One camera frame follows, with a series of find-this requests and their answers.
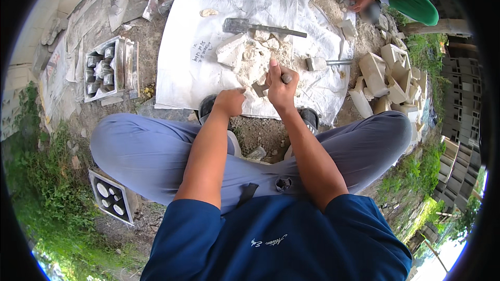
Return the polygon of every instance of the hammer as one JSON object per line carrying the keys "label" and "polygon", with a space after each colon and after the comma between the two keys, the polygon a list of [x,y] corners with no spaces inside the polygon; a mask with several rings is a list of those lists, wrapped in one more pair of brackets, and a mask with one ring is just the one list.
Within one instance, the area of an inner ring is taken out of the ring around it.
{"label": "hammer", "polygon": [[[291,80],[292,80],[292,78],[291,78],[290,74],[284,73],[282,75],[282,81],[285,84],[290,83]],[[259,96],[259,98],[262,98],[262,97],[264,97],[264,90],[269,89],[269,86],[266,83],[263,84],[263,85],[259,85],[257,82],[255,82],[255,83],[252,84],[252,88],[255,90],[255,92],[257,93],[257,95]]]}
{"label": "hammer", "polygon": [[327,66],[331,65],[351,65],[351,60],[325,60],[322,57],[307,58],[305,63],[308,65],[308,71],[322,71],[326,70]]}

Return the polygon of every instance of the navy shirt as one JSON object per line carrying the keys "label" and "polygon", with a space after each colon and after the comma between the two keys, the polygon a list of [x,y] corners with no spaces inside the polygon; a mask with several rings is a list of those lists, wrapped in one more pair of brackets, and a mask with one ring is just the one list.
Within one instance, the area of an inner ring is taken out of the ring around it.
{"label": "navy shirt", "polygon": [[410,267],[371,198],[344,194],[322,214],[276,195],[224,218],[209,203],[173,201],[141,280],[405,280]]}

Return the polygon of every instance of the white wall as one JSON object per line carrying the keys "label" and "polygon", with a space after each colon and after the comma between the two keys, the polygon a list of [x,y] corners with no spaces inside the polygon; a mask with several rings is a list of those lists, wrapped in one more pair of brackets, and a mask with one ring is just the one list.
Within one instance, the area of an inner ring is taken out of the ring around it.
{"label": "white wall", "polygon": [[33,56],[47,22],[52,19],[53,15],[67,18],[80,1],[38,0],[34,5],[21,30],[10,59],[5,95],[2,98],[2,136],[0,140],[4,140],[13,133],[11,130],[11,122],[14,119],[12,113],[17,111],[16,107],[19,106],[17,97],[19,90],[23,89],[30,80],[36,81],[37,77],[31,72]]}

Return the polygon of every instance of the sky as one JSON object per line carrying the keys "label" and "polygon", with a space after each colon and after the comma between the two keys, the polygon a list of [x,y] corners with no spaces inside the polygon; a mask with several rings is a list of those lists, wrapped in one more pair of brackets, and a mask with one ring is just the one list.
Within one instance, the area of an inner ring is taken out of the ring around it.
{"label": "sky", "polygon": [[[486,180],[488,179],[488,174],[484,177],[483,195],[484,188],[486,187]],[[457,241],[447,241],[444,243],[439,250],[439,257],[445,265],[446,269],[450,271],[453,267],[455,261],[459,258],[460,253],[464,249],[467,243],[460,245]],[[411,279],[411,281],[442,281],[446,277],[446,272],[443,269],[441,263],[436,258],[432,256],[427,258],[422,266],[418,267],[417,273]]]}

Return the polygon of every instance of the green pants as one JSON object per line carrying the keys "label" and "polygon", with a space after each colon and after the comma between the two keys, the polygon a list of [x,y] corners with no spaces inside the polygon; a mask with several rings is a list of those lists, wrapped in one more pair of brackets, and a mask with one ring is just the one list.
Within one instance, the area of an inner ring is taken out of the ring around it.
{"label": "green pants", "polygon": [[438,23],[438,11],[429,0],[389,0],[389,4],[417,22],[428,26]]}

